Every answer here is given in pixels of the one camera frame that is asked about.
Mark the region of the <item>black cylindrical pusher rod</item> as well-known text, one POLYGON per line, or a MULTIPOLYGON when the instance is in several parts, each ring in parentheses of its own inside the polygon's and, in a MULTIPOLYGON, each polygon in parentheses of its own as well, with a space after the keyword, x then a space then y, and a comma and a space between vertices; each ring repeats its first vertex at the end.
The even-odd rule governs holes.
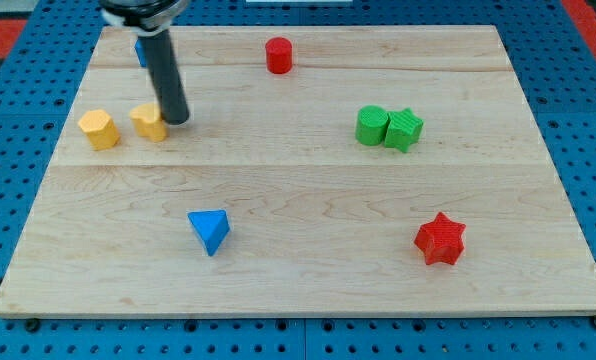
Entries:
POLYGON ((184 124, 190 111, 169 31, 139 36, 138 42, 143 49, 163 120, 169 125, 184 124))

